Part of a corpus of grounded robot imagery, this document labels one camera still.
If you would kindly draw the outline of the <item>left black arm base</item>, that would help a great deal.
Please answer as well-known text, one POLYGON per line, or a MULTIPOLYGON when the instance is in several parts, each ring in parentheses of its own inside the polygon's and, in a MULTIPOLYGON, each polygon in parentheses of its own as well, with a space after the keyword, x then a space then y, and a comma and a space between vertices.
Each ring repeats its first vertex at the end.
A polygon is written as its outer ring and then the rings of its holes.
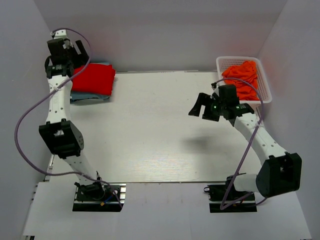
POLYGON ((112 184, 111 187, 98 183, 76 186, 73 212, 116 213, 122 210, 126 198, 126 184, 112 184))

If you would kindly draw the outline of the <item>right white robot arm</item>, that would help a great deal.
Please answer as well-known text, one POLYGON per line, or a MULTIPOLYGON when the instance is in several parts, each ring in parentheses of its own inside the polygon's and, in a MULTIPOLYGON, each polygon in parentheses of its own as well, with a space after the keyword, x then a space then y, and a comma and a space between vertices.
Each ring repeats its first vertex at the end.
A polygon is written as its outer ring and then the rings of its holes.
POLYGON ((261 163, 257 174, 240 173, 237 167, 233 176, 225 183, 226 196, 236 200, 243 194, 259 193, 264 198, 295 192, 300 188, 302 159, 297 153, 290 153, 281 147, 262 126, 254 109, 247 103, 240 103, 234 85, 216 86, 213 94, 199 93, 189 111, 190 116, 204 120, 229 121, 248 142, 246 152, 253 149, 261 163))

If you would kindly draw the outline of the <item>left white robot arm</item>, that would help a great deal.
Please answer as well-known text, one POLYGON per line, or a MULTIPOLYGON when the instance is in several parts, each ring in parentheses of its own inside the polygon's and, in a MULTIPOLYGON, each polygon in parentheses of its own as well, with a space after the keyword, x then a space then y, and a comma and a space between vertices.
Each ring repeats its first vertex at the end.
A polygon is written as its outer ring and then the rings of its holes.
POLYGON ((81 40, 75 46, 67 38, 47 42, 50 56, 45 63, 50 98, 48 115, 39 126, 40 136, 50 152, 64 160, 78 172, 78 185, 90 185, 88 193, 99 200, 105 196, 106 187, 97 181, 98 173, 87 160, 83 149, 84 137, 71 121, 70 96, 73 86, 70 78, 74 70, 85 65, 89 56, 81 40))

